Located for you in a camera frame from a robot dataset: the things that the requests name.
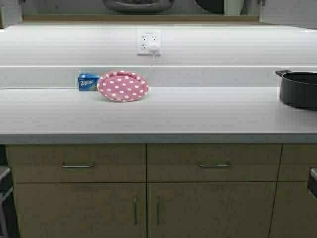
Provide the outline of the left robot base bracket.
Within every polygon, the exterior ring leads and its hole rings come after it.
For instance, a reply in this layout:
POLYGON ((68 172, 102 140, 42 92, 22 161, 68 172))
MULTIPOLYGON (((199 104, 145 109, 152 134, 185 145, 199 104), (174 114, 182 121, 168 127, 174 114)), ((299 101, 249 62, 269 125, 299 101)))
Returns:
POLYGON ((15 211, 13 201, 13 181, 11 169, 0 167, 0 237, 12 238, 15 227, 15 211))

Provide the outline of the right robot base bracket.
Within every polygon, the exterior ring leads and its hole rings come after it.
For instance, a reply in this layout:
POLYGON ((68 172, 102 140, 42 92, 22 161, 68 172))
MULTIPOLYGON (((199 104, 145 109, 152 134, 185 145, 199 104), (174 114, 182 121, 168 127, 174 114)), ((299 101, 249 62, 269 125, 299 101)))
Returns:
POLYGON ((317 168, 310 168, 309 179, 308 179, 308 191, 310 194, 317 198, 317 168))

